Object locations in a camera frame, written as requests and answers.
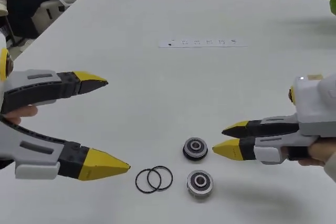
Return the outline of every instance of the bearing inner ring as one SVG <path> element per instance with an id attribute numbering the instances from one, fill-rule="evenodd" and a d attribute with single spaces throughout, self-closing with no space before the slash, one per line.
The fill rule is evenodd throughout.
<path id="1" fill-rule="evenodd" d="M 203 175 L 197 175 L 194 178 L 194 183 L 198 187 L 204 187 L 206 186 L 206 177 L 204 177 Z"/>
<path id="2" fill-rule="evenodd" d="M 192 141 L 190 143 L 190 148 L 193 149 L 194 151 L 198 151 L 202 148 L 202 146 L 198 141 Z"/>

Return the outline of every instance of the black gripper segment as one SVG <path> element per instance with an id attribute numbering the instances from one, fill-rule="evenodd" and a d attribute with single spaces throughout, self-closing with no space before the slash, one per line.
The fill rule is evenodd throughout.
<path id="1" fill-rule="evenodd" d="M 267 137 L 291 134 L 299 130 L 298 123 L 267 123 L 260 120 L 249 121 L 246 125 L 249 136 Z"/>
<path id="2" fill-rule="evenodd" d="M 58 73 L 61 81 L 42 82 L 11 89 L 4 93 L 1 114 L 39 102 L 68 98 L 79 91 L 80 80 L 73 72 Z"/>
<path id="3" fill-rule="evenodd" d="M 89 93 L 93 90 L 96 90 L 98 88 L 102 88 L 108 84 L 107 81 L 98 81 L 98 80 L 87 80 L 82 81 L 80 85 L 80 89 L 78 91 L 78 94 L 85 94 Z"/>
<path id="4" fill-rule="evenodd" d="M 288 150 L 287 159 L 290 161 L 297 161 L 311 158 L 308 153 L 308 148 L 306 146 L 290 146 L 287 147 L 287 150 Z"/>
<path id="5" fill-rule="evenodd" d="M 288 98 L 290 99 L 291 102 L 293 102 L 293 96 L 292 96 L 292 90 L 291 89 L 289 89 Z"/>
<path id="6" fill-rule="evenodd" d="M 0 160 L 0 170 L 3 169 L 3 168 L 6 168 L 8 165 L 10 165 L 13 162 L 14 162 L 14 160 L 12 160 L 12 159 Z"/>
<path id="7" fill-rule="evenodd" d="M 76 142 L 67 142 L 58 158 L 58 175 L 78 179 L 88 152 L 88 147 Z"/>
<path id="8" fill-rule="evenodd" d="M 7 125 L 8 127 L 12 128 L 15 131 L 18 131 L 22 134 L 40 139 L 40 140 L 44 140 L 47 142 L 52 142 L 52 143 L 56 143 L 56 144 L 65 144 L 67 143 L 66 140 L 63 139 L 59 139 L 59 138 L 55 138 L 55 137 L 51 137 L 51 136 L 45 136 L 39 133 L 36 133 L 34 131 L 28 130 L 26 128 L 23 128 L 15 123 L 12 123 L 10 121 L 8 121 L 7 119 L 5 119 L 2 115 L 0 115 L 0 122 L 4 123 L 5 125 Z"/>
<path id="9" fill-rule="evenodd" d="M 235 137 L 235 138 L 242 138 L 250 136 L 246 126 L 236 126 L 233 128 L 229 128 L 222 131 L 223 135 Z"/>
<path id="10" fill-rule="evenodd" d="M 239 139 L 239 149 L 243 160 L 256 160 L 254 154 L 255 143 L 256 139 L 252 136 Z"/>

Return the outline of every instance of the yellow fingertip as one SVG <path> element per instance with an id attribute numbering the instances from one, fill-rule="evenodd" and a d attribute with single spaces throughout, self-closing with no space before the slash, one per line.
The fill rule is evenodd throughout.
<path id="1" fill-rule="evenodd" d="M 224 131 L 227 131 L 227 130 L 232 129 L 234 127 L 245 127 L 247 125 L 247 123 L 248 123 L 248 121 L 242 121 L 242 122 L 235 123 L 234 125 L 231 125 L 228 128 L 226 128 Z"/>
<path id="2" fill-rule="evenodd" d="M 86 71 L 74 71 L 73 72 L 80 81 L 89 81 L 89 80 L 93 80 L 93 81 L 107 81 L 104 78 L 101 78 L 99 76 L 95 76 L 94 74 L 90 74 L 89 72 Z"/>
<path id="3" fill-rule="evenodd" d="M 7 64 L 8 50 L 3 48 L 0 54 L 0 81 L 5 81 L 7 79 L 6 75 L 6 64 Z"/>
<path id="4" fill-rule="evenodd" d="M 239 148 L 239 139 L 227 140 L 212 147 L 214 153 L 232 160 L 242 161 L 243 156 Z"/>
<path id="5" fill-rule="evenodd" d="M 90 149 L 78 176 L 79 180 L 95 180 L 126 173 L 131 166 L 106 152 Z"/>

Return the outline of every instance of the power strip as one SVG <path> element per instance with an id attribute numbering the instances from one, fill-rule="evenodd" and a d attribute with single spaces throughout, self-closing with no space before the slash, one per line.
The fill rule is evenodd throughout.
<path id="1" fill-rule="evenodd" d="M 238 39 L 171 39 L 162 41 L 160 48 L 183 47 L 246 47 L 247 45 Z"/>

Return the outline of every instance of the sleeve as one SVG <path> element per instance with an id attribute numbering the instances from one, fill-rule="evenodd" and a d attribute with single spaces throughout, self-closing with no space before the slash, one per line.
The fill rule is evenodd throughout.
<path id="1" fill-rule="evenodd" d="M 326 162 L 324 171 L 336 182 L 336 153 L 334 153 Z"/>

